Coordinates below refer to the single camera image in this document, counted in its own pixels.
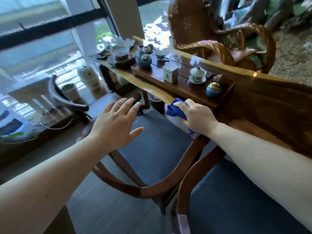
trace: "wooden tea table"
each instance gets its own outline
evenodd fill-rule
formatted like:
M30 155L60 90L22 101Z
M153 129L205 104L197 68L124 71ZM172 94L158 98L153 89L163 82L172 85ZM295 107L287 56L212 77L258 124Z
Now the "wooden tea table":
M148 43L133 37L136 46ZM175 49L164 49L171 53L181 64L191 67L200 66L212 74L236 82L231 92L217 105L212 107L218 121L244 130L250 134L292 149L312 158L312 88L306 85L287 82L278 77L213 63ZM91 58L106 67L111 65L104 60ZM128 82L170 104L178 96L177 91L168 90L132 73L131 69L110 68Z

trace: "small white box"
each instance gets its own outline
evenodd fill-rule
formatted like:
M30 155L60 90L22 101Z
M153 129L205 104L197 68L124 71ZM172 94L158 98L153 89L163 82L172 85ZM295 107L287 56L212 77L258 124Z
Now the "small white box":
M179 67L173 63L166 62L163 66L163 79L169 83L175 83L177 81Z

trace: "gold lid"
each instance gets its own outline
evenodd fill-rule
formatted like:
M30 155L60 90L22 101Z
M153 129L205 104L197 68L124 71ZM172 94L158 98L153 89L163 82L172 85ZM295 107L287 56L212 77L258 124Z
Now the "gold lid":
M213 90L220 89L220 85L218 83L216 83L216 82L210 83L209 87L212 88Z

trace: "blue seat cushion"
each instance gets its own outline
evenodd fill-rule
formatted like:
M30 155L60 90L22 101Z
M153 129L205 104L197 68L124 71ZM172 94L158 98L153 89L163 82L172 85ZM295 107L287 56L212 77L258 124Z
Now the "blue seat cushion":
M310 233L226 159L193 189L188 220L192 234Z
M118 151L143 183L150 186L173 171L193 139L156 110L138 117L132 130L138 127L145 130Z

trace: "blue microfiber towel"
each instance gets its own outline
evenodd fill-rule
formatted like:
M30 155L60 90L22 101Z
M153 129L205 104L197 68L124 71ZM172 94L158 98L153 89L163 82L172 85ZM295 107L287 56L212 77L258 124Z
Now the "blue microfiber towel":
M185 120L187 120L187 117L186 115L184 114L184 112L179 109L177 106L174 106L174 103L176 102L182 102L184 104L186 104L185 102L183 102L181 99L179 98L175 98L172 103L170 105L168 105L168 108L167 108L167 111L166 111L166 114L169 115L169 116L172 116L172 117L181 117ZM194 134L194 131L191 131L188 133L189 135L193 135Z

